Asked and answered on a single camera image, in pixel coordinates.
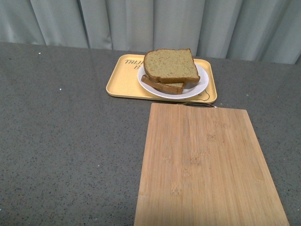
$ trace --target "white plate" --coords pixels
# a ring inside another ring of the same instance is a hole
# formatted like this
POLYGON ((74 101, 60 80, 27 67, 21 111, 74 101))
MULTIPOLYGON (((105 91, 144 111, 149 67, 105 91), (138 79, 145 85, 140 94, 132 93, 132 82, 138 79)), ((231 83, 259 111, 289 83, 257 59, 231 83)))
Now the white plate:
POLYGON ((150 93, 152 93, 156 96, 159 96, 159 97, 164 97, 164 98, 168 98, 168 99, 185 99, 185 98, 189 98, 189 97, 194 97, 197 94, 200 94, 201 92, 203 92, 209 83, 209 76, 208 76, 207 72, 200 65, 198 65, 198 64, 195 64, 195 65, 197 67, 198 75, 200 76, 200 80, 198 83, 187 83, 184 87, 182 94, 165 93, 163 91, 154 89, 153 87, 142 82, 141 78, 145 74, 145 70, 144 70, 143 66, 140 67, 140 69, 138 71, 138 81, 142 85, 143 88, 145 88, 150 93))

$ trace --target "curtain fold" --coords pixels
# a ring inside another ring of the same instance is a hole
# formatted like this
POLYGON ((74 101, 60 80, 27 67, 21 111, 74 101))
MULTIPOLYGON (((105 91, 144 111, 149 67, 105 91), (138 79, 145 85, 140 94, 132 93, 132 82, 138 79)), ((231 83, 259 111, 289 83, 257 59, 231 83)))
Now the curtain fold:
POLYGON ((0 41, 301 64, 300 0, 0 0, 0 41))

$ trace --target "stacked bread slices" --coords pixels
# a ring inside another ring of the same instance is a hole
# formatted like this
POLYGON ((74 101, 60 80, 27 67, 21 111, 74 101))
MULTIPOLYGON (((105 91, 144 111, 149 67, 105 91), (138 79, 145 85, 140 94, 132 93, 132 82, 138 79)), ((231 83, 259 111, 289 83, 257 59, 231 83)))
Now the stacked bread slices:
POLYGON ((142 82, 172 94, 182 94, 188 82, 200 80, 190 49, 158 49, 144 56, 142 82))

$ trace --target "wooden cutting board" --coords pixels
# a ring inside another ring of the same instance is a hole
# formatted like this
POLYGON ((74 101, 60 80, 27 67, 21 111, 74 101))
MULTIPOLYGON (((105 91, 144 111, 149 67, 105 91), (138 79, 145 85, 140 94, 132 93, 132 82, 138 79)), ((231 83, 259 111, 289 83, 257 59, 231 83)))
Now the wooden cutting board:
POLYGON ((246 110, 152 104, 135 226, 289 225, 246 110))

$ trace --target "speckled countertop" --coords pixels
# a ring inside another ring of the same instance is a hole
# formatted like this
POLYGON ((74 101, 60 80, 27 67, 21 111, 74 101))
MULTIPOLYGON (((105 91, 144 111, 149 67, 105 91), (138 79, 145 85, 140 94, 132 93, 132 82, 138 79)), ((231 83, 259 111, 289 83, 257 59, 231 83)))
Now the speckled countertop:
MULTIPOLYGON (((132 225, 151 101, 111 97, 133 52, 0 42, 0 225, 132 225)), ((301 225, 301 66, 207 58, 301 225)))

